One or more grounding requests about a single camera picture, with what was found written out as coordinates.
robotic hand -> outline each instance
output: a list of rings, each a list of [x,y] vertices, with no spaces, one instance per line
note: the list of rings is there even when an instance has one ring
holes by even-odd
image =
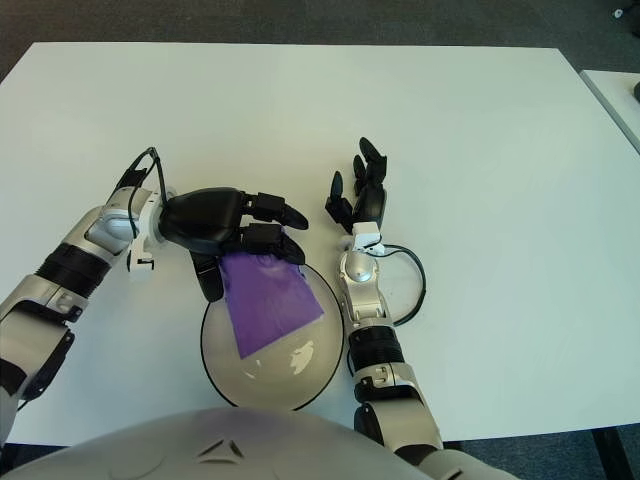
[[[234,188],[207,188],[173,197],[160,216],[160,233],[191,253],[202,291],[209,302],[222,298],[220,257],[226,253],[271,253],[297,265],[304,252],[278,224],[251,223],[240,227],[242,215],[257,220],[276,220],[306,230],[307,219],[282,197],[249,195]]]

black robot finger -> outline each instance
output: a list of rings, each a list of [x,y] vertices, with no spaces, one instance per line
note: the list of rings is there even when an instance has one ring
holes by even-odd
[[[299,211],[285,203],[284,198],[268,193],[247,195],[244,212],[256,220],[276,222],[288,227],[306,230],[309,222]]]

silver robot arm segment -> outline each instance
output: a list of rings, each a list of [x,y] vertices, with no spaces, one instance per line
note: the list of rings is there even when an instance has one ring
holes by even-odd
[[[442,440],[413,369],[404,361],[378,287],[379,266],[374,258],[376,249],[382,247],[378,226],[375,222],[356,223],[353,232],[349,250],[340,257],[338,281],[355,396],[361,403],[354,428],[418,465],[442,448]]]
[[[19,400],[39,397],[71,347],[68,327],[133,239],[128,202],[133,187],[116,190],[103,207],[82,217],[35,274],[0,304],[0,446]],[[153,194],[137,189],[131,217],[138,223]]]

black cable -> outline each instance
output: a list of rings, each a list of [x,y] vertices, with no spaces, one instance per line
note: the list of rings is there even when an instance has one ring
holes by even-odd
[[[164,183],[164,173],[162,171],[160,156],[158,155],[158,152],[154,147],[149,147],[140,155],[138,155],[138,157],[133,161],[133,163],[129,167],[129,170],[134,170],[146,155],[149,155],[153,160],[153,162],[151,163],[151,166],[149,167],[149,169],[145,172],[144,177],[142,177],[142,180],[133,188],[133,191],[129,196],[129,201],[127,202],[127,214],[129,215],[129,224],[131,225],[131,232],[133,234],[134,239],[138,237],[138,229],[136,228],[136,224],[133,221],[133,212],[131,211],[133,198],[135,197],[138,189],[142,186],[144,181],[151,174],[154,167],[157,167],[157,170],[158,170],[158,182],[160,183],[160,196],[162,198],[162,204],[165,208],[167,207],[167,189]]]
[[[413,317],[415,317],[416,314],[420,311],[420,308],[422,307],[422,302],[424,302],[424,297],[427,294],[427,276],[424,273],[424,267],[422,266],[422,262],[420,261],[418,256],[415,253],[413,253],[411,250],[409,250],[407,247],[403,247],[402,245],[391,245],[391,244],[386,244],[384,247],[393,248],[394,251],[391,253],[385,253],[384,255],[374,255],[371,253],[369,255],[376,258],[386,258],[386,257],[390,257],[391,255],[395,255],[396,253],[404,253],[405,255],[408,255],[409,258],[411,258],[411,260],[413,260],[413,263],[416,264],[416,267],[418,267],[418,270],[420,271],[420,278],[422,280],[422,290],[420,291],[420,296],[418,297],[418,301],[416,302],[415,306],[411,310],[409,310],[409,312],[406,315],[404,315],[400,319],[393,322],[394,327],[399,327],[400,325],[404,325]]]

robot finger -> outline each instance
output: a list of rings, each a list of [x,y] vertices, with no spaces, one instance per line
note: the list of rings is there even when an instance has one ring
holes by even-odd
[[[271,222],[275,220],[298,230],[309,228],[309,222],[299,211],[287,205],[284,198],[267,193],[246,195],[243,214],[251,215],[256,220]]]
[[[305,263],[302,248],[275,223],[251,223],[240,229],[238,240],[226,243],[223,248],[225,253],[272,254],[296,265]]]

